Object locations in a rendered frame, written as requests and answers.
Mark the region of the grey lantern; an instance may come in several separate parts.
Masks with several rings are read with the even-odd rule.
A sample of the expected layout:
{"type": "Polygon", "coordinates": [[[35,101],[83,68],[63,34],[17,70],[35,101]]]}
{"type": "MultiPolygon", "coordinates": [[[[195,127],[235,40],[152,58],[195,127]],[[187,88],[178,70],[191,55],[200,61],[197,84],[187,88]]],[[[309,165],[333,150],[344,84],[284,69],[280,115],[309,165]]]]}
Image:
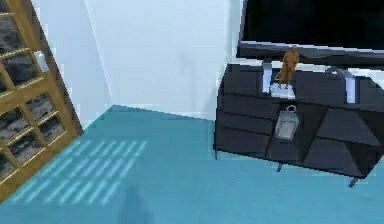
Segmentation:
{"type": "Polygon", "coordinates": [[[274,136],[278,139],[292,140],[298,125],[299,118],[296,114],[296,106],[289,105],[279,113],[274,136]]]}

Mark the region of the brown figurine statue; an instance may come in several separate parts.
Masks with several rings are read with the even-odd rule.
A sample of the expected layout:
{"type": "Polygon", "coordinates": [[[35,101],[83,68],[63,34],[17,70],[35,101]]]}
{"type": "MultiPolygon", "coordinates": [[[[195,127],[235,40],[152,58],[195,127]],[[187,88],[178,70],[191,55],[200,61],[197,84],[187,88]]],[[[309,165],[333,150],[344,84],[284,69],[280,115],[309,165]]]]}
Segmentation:
{"type": "Polygon", "coordinates": [[[290,85],[290,81],[298,63],[299,53],[296,49],[296,46],[293,45],[291,49],[284,54],[282,59],[282,67],[278,74],[275,76],[274,83],[270,87],[270,93],[272,97],[287,99],[295,98],[294,90],[290,85]]]}

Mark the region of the dark grey television cabinet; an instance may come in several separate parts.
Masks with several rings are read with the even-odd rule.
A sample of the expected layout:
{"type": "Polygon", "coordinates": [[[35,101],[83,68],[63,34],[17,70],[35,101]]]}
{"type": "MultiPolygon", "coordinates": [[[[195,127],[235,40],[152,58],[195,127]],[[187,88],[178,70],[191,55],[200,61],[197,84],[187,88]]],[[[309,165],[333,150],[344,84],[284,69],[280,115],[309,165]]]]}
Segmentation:
{"type": "Polygon", "coordinates": [[[295,98],[267,90],[278,71],[269,65],[229,64],[218,89],[213,150],[366,178],[384,156],[384,89],[353,76],[358,101],[347,101],[346,76],[336,69],[297,70],[295,98]],[[295,105],[299,125],[292,140],[274,136],[281,111],[295,105]]]}

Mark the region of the black television set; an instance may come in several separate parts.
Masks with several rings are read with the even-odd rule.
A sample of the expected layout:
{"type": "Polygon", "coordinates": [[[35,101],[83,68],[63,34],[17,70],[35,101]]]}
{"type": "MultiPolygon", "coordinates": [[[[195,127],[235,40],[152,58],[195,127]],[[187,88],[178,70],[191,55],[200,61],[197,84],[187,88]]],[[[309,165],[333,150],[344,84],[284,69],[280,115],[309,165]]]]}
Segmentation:
{"type": "Polygon", "coordinates": [[[291,48],[341,71],[356,103],[348,69],[384,67],[384,0],[244,0],[236,56],[279,60],[291,48]]]}

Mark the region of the wooden glass-paned room door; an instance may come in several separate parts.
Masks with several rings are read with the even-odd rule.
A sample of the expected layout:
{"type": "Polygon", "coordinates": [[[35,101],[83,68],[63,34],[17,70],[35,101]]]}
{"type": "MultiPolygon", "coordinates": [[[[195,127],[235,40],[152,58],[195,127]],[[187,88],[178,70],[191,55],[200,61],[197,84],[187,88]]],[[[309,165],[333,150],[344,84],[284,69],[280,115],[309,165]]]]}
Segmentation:
{"type": "Polygon", "coordinates": [[[0,203],[82,133],[32,0],[0,0],[0,203]]]}

